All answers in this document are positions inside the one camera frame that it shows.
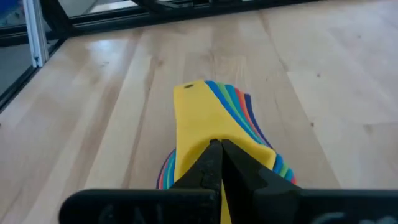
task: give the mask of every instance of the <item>yellow foam piece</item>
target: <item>yellow foam piece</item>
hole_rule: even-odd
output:
[[[191,168],[212,139],[229,139],[272,170],[276,158],[275,151],[255,142],[233,119],[203,80],[176,86],[174,108],[177,122],[175,181]],[[224,188],[221,222],[231,223]]]

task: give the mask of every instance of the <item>wooden table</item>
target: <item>wooden table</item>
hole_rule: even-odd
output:
[[[398,2],[321,1],[67,40],[0,114],[0,222],[56,223],[80,189],[155,187],[172,89],[252,95],[315,188],[398,186]]]

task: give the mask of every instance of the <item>wooden tabletop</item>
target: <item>wooden tabletop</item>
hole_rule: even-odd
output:
[[[0,114],[0,223],[56,223],[87,188],[153,189],[172,89],[252,95],[313,188],[398,186],[398,2],[320,1],[68,39]]]

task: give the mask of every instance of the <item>wood grain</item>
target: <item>wood grain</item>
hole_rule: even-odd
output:
[[[57,223],[80,189],[153,189],[172,89],[197,79],[252,95],[300,186],[396,187],[397,9],[320,1],[67,40],[0,114],[0,223]]]

